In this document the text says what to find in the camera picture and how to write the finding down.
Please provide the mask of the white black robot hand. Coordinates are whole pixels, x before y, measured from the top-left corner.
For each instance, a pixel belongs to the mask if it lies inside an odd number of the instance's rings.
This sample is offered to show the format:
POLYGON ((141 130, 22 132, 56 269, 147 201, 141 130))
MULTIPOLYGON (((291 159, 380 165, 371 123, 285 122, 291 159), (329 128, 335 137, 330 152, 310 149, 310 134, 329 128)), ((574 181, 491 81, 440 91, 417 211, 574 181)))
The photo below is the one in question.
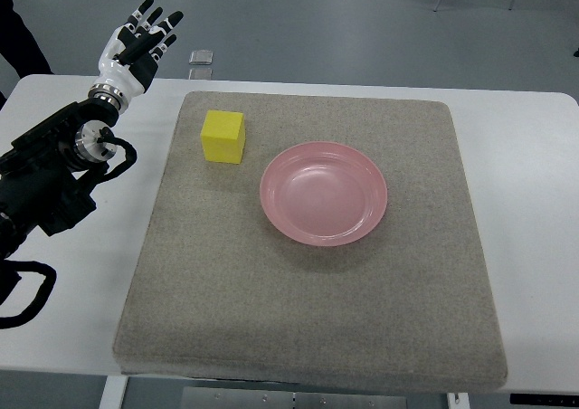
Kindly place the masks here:
POLYGON ((173 33, 184 14, 163 17, 154 0, 145 0, 115 29, 99 59, 100 75, 90 88, 91 98, 107 99, 118 111, 147 92, 158 63, 176 41, 173 33))

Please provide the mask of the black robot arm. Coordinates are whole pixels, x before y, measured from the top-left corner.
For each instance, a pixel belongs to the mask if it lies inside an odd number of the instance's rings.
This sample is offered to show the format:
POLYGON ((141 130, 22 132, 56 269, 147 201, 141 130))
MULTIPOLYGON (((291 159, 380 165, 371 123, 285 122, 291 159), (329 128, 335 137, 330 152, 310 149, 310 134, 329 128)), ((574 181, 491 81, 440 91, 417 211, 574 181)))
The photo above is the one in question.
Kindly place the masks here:
POLYGON ((124 107, 98 93, 31 128, 1 157, 1 256, 28 234, 52 236, 95 211, 94 188, 130 169, 137 151, 112 129, 124 107))

